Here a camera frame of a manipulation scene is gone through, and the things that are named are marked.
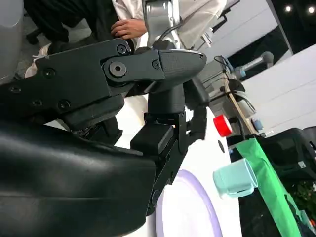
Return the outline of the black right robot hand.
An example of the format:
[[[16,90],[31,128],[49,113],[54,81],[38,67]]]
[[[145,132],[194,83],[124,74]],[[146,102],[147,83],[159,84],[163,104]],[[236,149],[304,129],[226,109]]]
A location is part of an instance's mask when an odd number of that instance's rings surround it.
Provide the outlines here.
[[[203,53],[112,39],[45,56],[0,87],[0,234],[119,237],[140,228],[203,139]]]

